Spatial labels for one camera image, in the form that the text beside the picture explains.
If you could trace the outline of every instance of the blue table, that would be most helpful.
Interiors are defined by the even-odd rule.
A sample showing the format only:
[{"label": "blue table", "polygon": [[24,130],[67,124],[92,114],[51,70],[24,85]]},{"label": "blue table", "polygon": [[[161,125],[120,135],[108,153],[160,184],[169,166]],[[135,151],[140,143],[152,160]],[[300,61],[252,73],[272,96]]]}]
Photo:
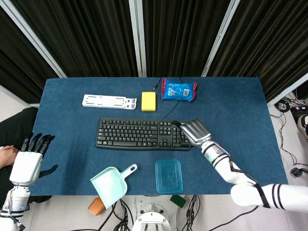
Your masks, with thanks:
[{"label": "blue table", "polygon": [[[177,101],[162,101],[157,93],[157,111],[141,112],[141,92],[151,91],[158,78],[87,77],[49,79],[46,82],[34,133],[52,134],[42,170],[58,169],[30,188],[33,195],[96,195],[90,179],[109,166],[123,171],[131,164],[138,170],[126,178],[129,195],[157,195],[155,163],[178,159],[183,194],[229,194],[226,183],[201,154],[184,151],[120,151],[95,146],[100,117],[162,119]],[[261,185],[287,183],[275,133],[261,83],[252,77],[185,77],[198,82],[197,97],[180,102],[166,119],[199,118],[232,155],[236,164]],[[81,105],[84,94],[138,98],[135,110],[91,108]]]}]

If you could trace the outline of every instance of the dustpan handle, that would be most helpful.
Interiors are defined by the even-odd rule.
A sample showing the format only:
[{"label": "dustpan handle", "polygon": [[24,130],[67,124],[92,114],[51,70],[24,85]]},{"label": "dustpan handle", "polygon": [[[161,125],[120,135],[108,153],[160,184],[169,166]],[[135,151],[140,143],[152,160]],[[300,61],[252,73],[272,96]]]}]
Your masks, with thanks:
[{"label": "dustpan handle", "polygon": [[137,165],[132,164],[127,169],[125,169],[123,172],[121,172],[121,176],[125,179],[125,177],[129,176],[131,173],[137,170]]}]

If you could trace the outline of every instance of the blue snack bag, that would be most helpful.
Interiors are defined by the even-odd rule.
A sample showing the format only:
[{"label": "blue snack bag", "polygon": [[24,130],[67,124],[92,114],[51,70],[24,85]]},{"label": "blue snack bag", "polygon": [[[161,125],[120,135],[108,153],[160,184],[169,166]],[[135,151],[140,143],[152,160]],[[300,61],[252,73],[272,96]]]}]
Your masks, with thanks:
[{"label": "blue snack bag", "polygon": [[162,82],[162,100],[192,101],[196,97],[198,83],[176,83],[169,79]]}]

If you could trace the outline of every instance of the computer keyboard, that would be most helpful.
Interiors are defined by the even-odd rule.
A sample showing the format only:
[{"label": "computer keyboard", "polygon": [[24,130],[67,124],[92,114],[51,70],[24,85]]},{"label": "computer keyboard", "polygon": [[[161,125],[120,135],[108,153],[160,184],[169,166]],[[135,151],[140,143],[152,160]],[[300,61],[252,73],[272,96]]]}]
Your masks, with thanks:
[{"label": "computer keyboard", "polygon": [[190,144],[171,120],[101,118],[96,146],[122,150],[183,150]]}]

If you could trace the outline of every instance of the light blue dustpan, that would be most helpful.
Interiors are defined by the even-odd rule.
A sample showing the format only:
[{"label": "light blue dustpan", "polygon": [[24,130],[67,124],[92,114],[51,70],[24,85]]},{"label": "light blue dustpan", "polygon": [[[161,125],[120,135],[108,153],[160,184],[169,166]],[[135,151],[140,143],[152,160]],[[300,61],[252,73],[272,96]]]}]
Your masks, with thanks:
[{"label": "light blue dustpan", "polygon": [[91,179],[106,209],[126,194],[127,184],[124,179],[136,169],[137,165],[133,164],[120,173],[115,167],[108,167]]}]

